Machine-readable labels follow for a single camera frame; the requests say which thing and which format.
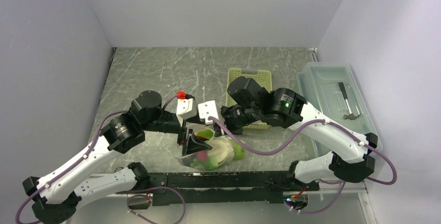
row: green plastic basket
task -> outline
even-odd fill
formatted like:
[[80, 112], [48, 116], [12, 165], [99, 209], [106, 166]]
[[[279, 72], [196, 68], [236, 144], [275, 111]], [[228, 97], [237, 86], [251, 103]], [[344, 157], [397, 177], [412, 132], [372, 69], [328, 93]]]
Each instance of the green plastic basket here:
[[[273, 90], [273, 81], [271, 80], [271, 72], [267, 70], [243, 70], [241, 68], [230, 68], [228, 69], [228, 81], [227, 81], [227, 88], [231, 84], [233, 80], [236, 78], [244, 76], [244, 77], [251, 77], [254, 80], [257, 81], [257, 83], [264, 87], [268, 92]], [[227, 94], [227, 100], [225, 102], [225, 105], [227, 107], [230, 107], [232, 105], [236, 104], [236, 102]], [[252, 123], [248, 126], [245, 126], [244, 128], [248, 129], [269, 129], [270, 126], [262, 123], [261, 121], [257, 121], [255, 123]]]

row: red connector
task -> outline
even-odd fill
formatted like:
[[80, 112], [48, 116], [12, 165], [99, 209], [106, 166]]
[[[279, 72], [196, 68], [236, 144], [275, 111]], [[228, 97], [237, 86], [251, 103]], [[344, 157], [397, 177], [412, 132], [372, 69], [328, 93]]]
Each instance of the red connector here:
[[178, 99], [185, 99], [185, 96], [187, 95], [183, 91], [178, 91], [176, 94], [178, 95]]

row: transparent plastic bag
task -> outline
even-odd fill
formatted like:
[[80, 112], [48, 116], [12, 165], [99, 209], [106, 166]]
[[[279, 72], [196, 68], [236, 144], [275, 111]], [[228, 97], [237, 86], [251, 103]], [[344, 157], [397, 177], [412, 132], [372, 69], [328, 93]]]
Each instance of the transparent plastic bag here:
[[245, 150], [227, 136], [214, 137], [211, 129], [196, 132], [196, 136], [213, 147], [212, 150], [203, 150], [196, 153], [177, 156], [170, 152], [174, 158], [184, 166], [200, 170], [214, 170], [233, 160], [245, 157]]

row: black handle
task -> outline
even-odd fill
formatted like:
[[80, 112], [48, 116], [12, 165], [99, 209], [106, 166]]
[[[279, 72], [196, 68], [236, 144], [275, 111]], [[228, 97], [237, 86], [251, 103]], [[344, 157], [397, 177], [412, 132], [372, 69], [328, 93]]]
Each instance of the black handle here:
[[340, 87], [340, 90], [342, 91], [343, 98], [346, 100], [347, 99], [347, 94], [346, 94], [346, 88], [344, 87], [343, 82], [339, 82], [339, 87]]

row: gray marble surface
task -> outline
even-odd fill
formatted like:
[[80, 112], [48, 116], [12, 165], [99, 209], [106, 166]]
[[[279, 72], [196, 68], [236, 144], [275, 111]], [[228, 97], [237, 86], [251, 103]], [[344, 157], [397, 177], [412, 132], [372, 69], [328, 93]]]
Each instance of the gray marble surface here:
[[[273, 88], [297, 90], [297, 73], [308, 61], [307, 48], [118, 48], [102, 92], [93, 133], [104, 115], [128, 109], [144, 90], [159, 92], [163, 101], [183, 90], [194, 95], [197, 102], [216, 100], [224, 105], [229, 68], [270, 70]], [[167, 109], [175, 112], [176, 100]], [[246, 129], [240, 139], [258, 150], [268, 151], [279, 147], [291, 134], [291, 130], [279, 127]], [[196, 171], [181, 166], [167, 151], [178, 149], [176, 137], [148, 132], [145, 142], [96, 172], [113, 173], [117, 167], [131, 162], [143, 163], [149, 172]], [[233, 161], [217, 171], [286, 170], [292, 161], [308, 159], [307, 146], [300, 135], [276, 155], [258, 156], [248, 152], [243, 160]]]

